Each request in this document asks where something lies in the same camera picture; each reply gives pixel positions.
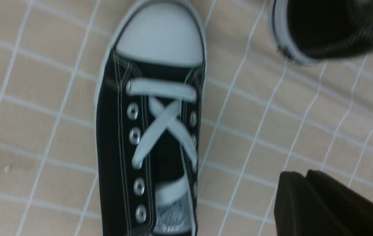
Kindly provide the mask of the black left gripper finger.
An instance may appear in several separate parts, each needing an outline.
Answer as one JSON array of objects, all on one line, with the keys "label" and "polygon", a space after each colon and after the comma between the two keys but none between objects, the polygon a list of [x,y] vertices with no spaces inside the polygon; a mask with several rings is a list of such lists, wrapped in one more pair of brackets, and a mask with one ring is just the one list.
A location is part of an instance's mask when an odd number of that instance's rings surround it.
[{"label": "black left gripper finger", "polygon": [[278,236],[373,236],[373,202],[319,170],[280,173]]}]

